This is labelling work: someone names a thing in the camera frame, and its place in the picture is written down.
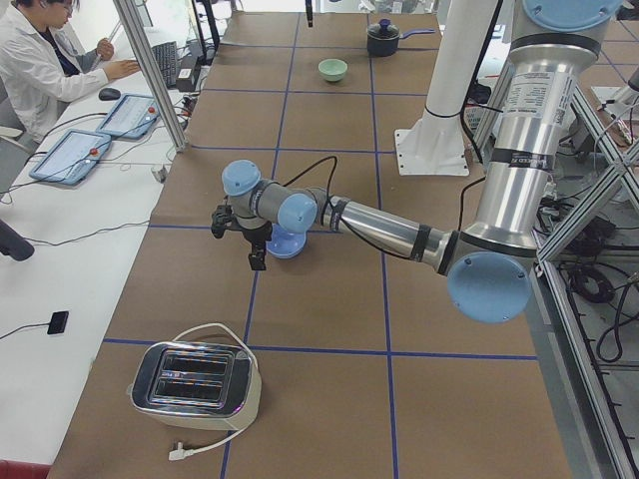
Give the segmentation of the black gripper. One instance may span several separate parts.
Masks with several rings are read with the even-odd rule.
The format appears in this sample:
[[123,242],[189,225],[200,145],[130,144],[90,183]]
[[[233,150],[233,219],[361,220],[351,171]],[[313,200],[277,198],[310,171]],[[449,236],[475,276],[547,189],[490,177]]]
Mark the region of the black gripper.
[[268,242],[272,240],[273,225],[265,222],[258,228],[243,228],[243,236],[251,244],[249,263],[252,270],[267,269]]

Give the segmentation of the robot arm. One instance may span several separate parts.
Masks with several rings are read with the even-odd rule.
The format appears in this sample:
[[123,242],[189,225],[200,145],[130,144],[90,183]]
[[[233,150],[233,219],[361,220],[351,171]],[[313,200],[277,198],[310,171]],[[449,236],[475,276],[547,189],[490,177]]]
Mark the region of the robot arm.
[[327,189],[283,186],[253,162],[237,160],[222,173],[225,200],[213,213],[213,235],[241,233],[252,246],[252,269],[262,270],[274,227],[351,233],[386,254],[432,266],[464,315],[487,323],[514,318],[531,294],[533,224],[579,76],[597,60],[618,9],[616,1],[515,3],[506,61],[512,76],[475,219],[466,228],[443,232]]

